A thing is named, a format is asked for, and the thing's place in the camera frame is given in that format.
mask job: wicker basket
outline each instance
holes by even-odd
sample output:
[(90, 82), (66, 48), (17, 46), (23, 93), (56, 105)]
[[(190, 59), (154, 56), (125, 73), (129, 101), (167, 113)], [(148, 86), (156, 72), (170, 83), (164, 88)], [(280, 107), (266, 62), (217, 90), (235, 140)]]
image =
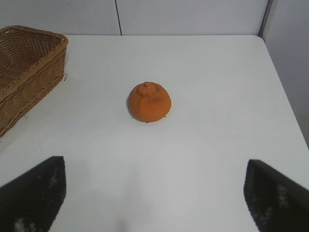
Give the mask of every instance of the wicker basket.
[(61, 81), (67, 44), (52, 32), (0, 29), (0, 137)]

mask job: white table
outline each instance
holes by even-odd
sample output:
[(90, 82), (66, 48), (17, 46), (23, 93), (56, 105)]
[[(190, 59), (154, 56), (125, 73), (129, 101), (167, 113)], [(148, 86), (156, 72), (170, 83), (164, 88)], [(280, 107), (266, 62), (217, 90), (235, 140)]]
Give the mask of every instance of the white table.
[[(66, 81), (0, 144), (0, 185), (65, 157), (53, 232), (256, 232), (243, 197), (249, 159), (309, 188), (309, 152), (260, 38), (69, 40)], [(172, 99), (155, 123), (126, 108), (144, 81)]]

